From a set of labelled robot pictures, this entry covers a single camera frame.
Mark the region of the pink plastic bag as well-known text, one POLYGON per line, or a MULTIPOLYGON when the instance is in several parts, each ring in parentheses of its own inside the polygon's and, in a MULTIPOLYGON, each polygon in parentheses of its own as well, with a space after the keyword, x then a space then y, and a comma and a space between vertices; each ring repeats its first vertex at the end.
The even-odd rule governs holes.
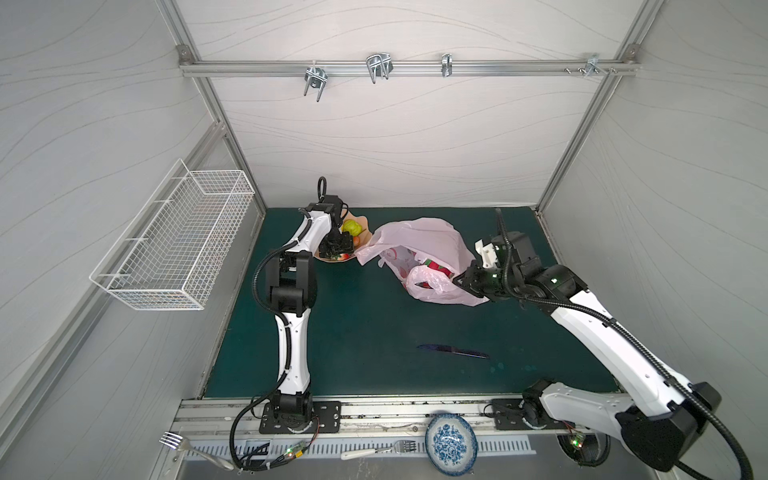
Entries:
POLYGON ((463 273, 474 255, 465 245, 461 234, 443 219, 419 218, 410 221, 390 222, 379 227, 367 246, 356 254, 364 265, 376 260, 388 267, 408 294, 420 301, 474 307, 486 303, 463 291, 452 283, 455 276, 463 273), (454 276, 446 278, 424 265, 427 259, 450 269, 454 276), (417 285, 428 280, 433 289, 417 285))

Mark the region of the red dragon fruit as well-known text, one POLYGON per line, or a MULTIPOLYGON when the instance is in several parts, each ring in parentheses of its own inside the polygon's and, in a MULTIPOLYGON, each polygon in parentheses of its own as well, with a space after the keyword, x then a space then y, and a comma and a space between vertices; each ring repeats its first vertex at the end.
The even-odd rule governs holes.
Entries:
MULTIPOLYGON (((424 261, 424 265, 430 270, 441 273, 443 276, 445 276, 448 279, 451 279, 454 276, 454 273, 450 269, 438 264, 434 260, 427 259, 424 261)), ((418 282, 417 285, 421 288, 433 289, 432 284, 428 280, 422 280, 418 282)))

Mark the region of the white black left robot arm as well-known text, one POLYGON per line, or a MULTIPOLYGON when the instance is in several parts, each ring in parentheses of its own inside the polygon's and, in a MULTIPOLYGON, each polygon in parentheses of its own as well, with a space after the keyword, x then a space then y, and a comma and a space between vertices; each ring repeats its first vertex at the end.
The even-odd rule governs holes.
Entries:
POLYGON ((346 204, 324 195, 301 210, 303 221, 290 240, 271 253, 266 267, 266 309, 279 334, 281 373, 269 401, 273 416, 298 429, 312 421, 307 361, 308 322, 317 298, 314 254, 327 236, 341 235, 346 204))

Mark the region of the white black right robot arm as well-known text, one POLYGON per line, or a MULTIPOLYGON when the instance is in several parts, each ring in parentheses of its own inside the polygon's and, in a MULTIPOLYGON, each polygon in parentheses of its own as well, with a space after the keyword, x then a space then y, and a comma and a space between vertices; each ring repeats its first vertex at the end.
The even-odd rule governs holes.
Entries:
POLYGON ((523 393, 526 423, 556 420, 619 440, 647 466, 669 471, 704 433, 721 402, 708 383, 689 380, 652 354, 564 265, 544 267, 527 235, 502 233, 475 244, 479 255, 453 282, 475 297, 536 305, 577 338, 618 382, 595 393, 542 379, 523 393))

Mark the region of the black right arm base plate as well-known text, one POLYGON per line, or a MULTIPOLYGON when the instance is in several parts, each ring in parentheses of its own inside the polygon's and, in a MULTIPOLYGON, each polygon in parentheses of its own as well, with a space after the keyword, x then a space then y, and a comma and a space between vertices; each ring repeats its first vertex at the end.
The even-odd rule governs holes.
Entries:
POLYGON ((497 398, 485 405, 482 415, 494 423, 500 431, 562 430, 563 422, 552 419, 537 400, 524 398, 497 398))

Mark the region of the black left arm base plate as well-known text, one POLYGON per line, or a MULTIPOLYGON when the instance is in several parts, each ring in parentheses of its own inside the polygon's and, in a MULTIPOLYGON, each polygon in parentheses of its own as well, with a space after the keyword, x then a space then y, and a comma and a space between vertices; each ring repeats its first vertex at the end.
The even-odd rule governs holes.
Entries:
POLYGON ((283 413, 280 409, 275 411, 272 404, 267 402, 259 415, 259 433, 338 433, 341 417, 342 403, 339 401, 313 402, 305 413, 283 413))

